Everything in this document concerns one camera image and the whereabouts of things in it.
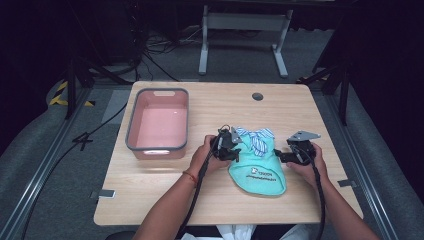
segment grommet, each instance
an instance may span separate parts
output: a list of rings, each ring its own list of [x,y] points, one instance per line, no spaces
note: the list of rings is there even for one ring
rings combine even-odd
[[[264,95],[262,95],[262,93],[253,93],[252,98],[256,101],[261,101],[262,99],[264,99]]]

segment metal stand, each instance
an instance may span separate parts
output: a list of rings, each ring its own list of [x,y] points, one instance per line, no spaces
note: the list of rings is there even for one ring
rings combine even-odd
[[[272,45],[278,71],[282,78],[287,78],[288,73],[281,55],[284,39],[290,24],[293,10],[286,15],[261,15],[261,14],[231,14],[209,13],[208,6],[203,8],[203,42],[200,53],[199,74],[205,75],[208,62],[208,29],[239,29],[259,31],[279,31],[280,39]]]
[[[78,79],[83,88],[91,88],[94,85],[94,79],[89,72],[90,68],[96,70],[103,76],[112,79],[114,82],[120,85],[133,84],[133,82],[128,82],[125,79],[119,77],[118,75],[108,71],[104,67],[97,66],[96,64],[90,62],[87,59],[81,57],[76,57],[72,59],[68,65],[68,111],[66,113],[65,119],[69,119],[76,109],[76,79]]]

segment pink plastic basket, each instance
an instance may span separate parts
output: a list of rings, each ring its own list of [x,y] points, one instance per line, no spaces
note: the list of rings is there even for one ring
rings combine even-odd
[[[127,147],[138,159],[179,159],[188,135],[188,92],[182,88],[146,88],[137,93]]]

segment cable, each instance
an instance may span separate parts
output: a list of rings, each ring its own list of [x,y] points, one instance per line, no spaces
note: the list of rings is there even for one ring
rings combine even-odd
[[[178,40],[178,44],[174,44],[172,41],[165,40],[165,38],[162,37],[162,36],[152,35],[152,36],[150,36],[150,38],[152,38],[152,37],[154,37],[154,38],[161,37],[161,38],[160,38],[160,40],[156,40],[155,42],[153,42],[151,44],[147,44],[146,49],[148,50],[148,52],[150,54],[158,55],[158,54],[170,53],[178,47],[188,46],[188,45],[195,43],[195,42],[201,43],[200,41],[190,40],[190,38],[193,38],[193,37],[196,38],[197,37],[196,35],[198,35],[201,32],[201,30],[202,30],[202,28],[199,28],[196,31],[194,31],[192,34],[190,34],[187,38]],[[154,47],[154,46],[159,46],[159,45],[164,45],[163,49],[153,50],[153,49],[149,48],[149,47]]]
[[[138,69],[135,68],[134,72],[135,72],[135,81],[138,82],[140,80],[140,74],[138,73]]]
[[[90,62],[89,60],[87,60],[85,58],[80,57],[78,60],[80,60],[81,62],[83,62],[87,66],[90,66],[91,68],[95,69],[99,73],[107,76],[108,78],[112,79],[113,81],[115,81],[118,84],[121,84],[121,85],[132,85],[134,83],[134,82],[129,82],[129,81],[125,80],[125,79],[122,79],[122,78],[118,77],[117,75],[111,73],[110,71],[108,71],[104,67],[97,66],[97,65],[95,65],[94,63]]]
[[[29,222],[32,216],[32,213],[34,212],[35,209],[35,205],[37,204],[38,198],[41,195],[41,192],[44,189],[44,186],[46,185],[47,181],[49,180],[51,174],[53,173],[53,171],[56,169],[57,165],[59,165],[59,163],[62,161],[62,159],[72,150],[74,149],[78,144],[82,143],[82,149],[85,146],[85,144],[89,141],[88,137],[92,134],[94,134],[96,131],[98,131],[100,128],[102,128],[105,124],[107,124],[108,122],[110,122],[112,119],[114,119],[116,116],[118,116],[119,113],[122,112],[122,110],[124,110],[127,106],[127,103],[124,104],[124,106],[117,112],[115,113],[112,117],[110,117],[107,121],[105,121],[104,123],[102,123],[101,125],[99,125],[97,128],[95,128],[93,131],[91,131],[90,133],[83,133],[80,136],[78,136],[77,138],[75,138],[74,140],[72,140],[72,142],[74,142],[74,144],[68,149],[66,150],[66,152],[64,154],[62,154],[62,156],[60,158],[58,158],[56,160],[56,162],[53,164],[53,167],[49,170],[49,172],[47,173],[46,179],[44,180],[44,182],[41,184],[40,186],[40,190],[38,191],[37,196],[35,196],[34,201],[31,203],[31,207],[30,207],[30,211],[28,213],[28,217],[25,221],[25,225],[24,228],[22,230],[22,235],[21,235],[21,239],[24,240],[25,239],[25,235],[26,232],[28,230],[28,226],[29,226]]]
[[[131,72],[133,69],[136,69],[138,67],[138,65],[140,65],[140,60],[136,59],[136,60],[131,60],[129,67],[121,69],[121,70],[117,70],[117,71],[113,71],[111,72],[112,74],[115,75],[122,75],[128,72]],[[107,77],[104,74],[101,74],[100,72],[90,72],[91,75],[93,75],[94,77],[98,77],[98,78],[104,78]]]
[[[82,23],[80,21],[80,19],[78,18],[78,15],[75,12],[75,9],[72,7],[71,3],[69,2],[69,0],[66,0],[66,2],[68,3],[69,8],[72,11],[72,14],[74,15],[75,19],[77,20],[78,24],[81,27],[81,30],[84,32],[85,36],[87,37],[88,41],[90,42],[91,46],[93,47],[94,52],[96,53],[97,57],[103,62],[103,64],[106,64],[106,61],[100,56],[99,51],[97,50],[93,40],[90,38],[90,36],[88,35],[87,31],[85,30],[85,28],[82,26]]]
[[[311,166],[315,174],[315,181],[317,183],[319,201],[321,204],[321,220],[320,220],[319,232],[316,238],[317,240],[319,240],[322,237],[322,233],[324,232],[324,226],[325,226],[325,198],[324,198],[324,192],[322,190],[322,185],[321,185],[321,175],[319,174],[318,168],[315,166],[315,159],[312,159],[305,150],[301,148],[297,148],[297,149],[302,151],[309,158],[309,161],[311,162]]]
[[[218,139],[220,137],[221,137],[221,131],[219,131],[218,136],[215,138],[213,144],[211,145],[211,148],[209,149],[208,155],[206,155],[205,161],[203,162],[203,165],[200,168],[199,176],[198,176],[199,179],[197,180],[196,191],[194,192],[194,196],[193,196],[193,200],[191,201],[190,209],[188,210],[188,213],[187,213],[183,223],[181,224],[180,230],[178,231],[178,233],[182,233],[184,231],[184,229],[187,226],[188,221],[190,220],[191,214],[193,213],[193,210],[194,210],[194,206],[196,205],[197,198],[199,197],[200,188],[202,187],[203,177],[205,176],[206,171],[208,170],[209,159],[212,157],[212,149],[215,148],[216,144],[218,143]]]
[[[168,77],[170,77],[172,80],[177,81],[177,82],[181,82],[180,80],[174,78],[173,76],[171,76],[168,72],[166,72],[161,66],[159,66],[159,64],[157,64],[152,57],[150,57],[149,55],[147,55],[146,53],[143,52],[143,55],[146,56],[153,64],[155,64],[160,70],[162,70]]]
[[[144,63],[144,65],[146,65],[147,72],[150,74],[150,81],[153,81],[153,74],[150,72],[149,65],[147,65],[144,61],[142,61],[142,62]]]

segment forearm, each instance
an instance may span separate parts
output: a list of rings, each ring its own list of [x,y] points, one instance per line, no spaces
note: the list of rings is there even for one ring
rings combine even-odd
[[[378,239],[329,180],[322,182],[328,217],[339,239]]]
[[[194,186],[190,177],[183,174],[155,203],[133,239],[174,239],[187,214]]]

